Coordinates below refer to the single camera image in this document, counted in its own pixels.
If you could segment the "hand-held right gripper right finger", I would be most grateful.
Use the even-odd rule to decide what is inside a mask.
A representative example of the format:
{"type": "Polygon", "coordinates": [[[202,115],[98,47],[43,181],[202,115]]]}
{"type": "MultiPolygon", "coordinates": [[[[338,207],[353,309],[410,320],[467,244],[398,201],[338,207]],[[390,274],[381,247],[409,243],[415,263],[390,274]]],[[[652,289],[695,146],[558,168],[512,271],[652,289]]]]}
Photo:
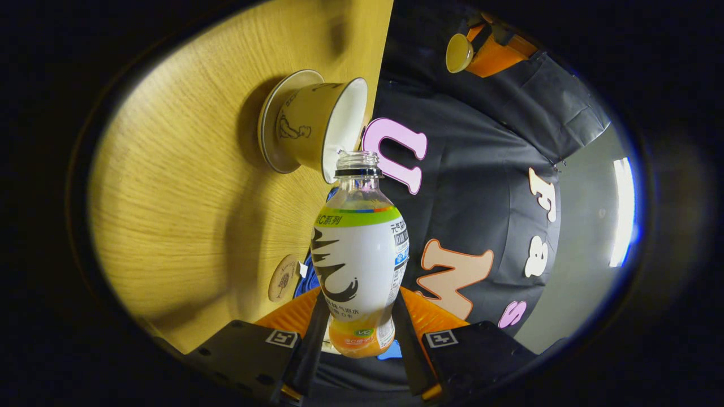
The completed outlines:
{"type": "Polygon", "coordinates": [[[468,323],[406,288],[393,304],[393,322],[410,391],[426,404],[488,391],[536,359],[496,324],[468,323]]]}

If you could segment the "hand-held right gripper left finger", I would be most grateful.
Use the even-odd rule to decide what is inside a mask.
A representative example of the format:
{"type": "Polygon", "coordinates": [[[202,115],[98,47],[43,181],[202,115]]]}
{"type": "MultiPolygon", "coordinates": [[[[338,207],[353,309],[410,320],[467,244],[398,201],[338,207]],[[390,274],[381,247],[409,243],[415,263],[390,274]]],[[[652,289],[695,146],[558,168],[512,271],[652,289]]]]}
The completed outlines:
{"type": "Polygon", "coordinates": [[[315,288],[256,323],[233,320],[184,362],[263,405],[300,405],[310,393],[329,309],[315,288]]]}

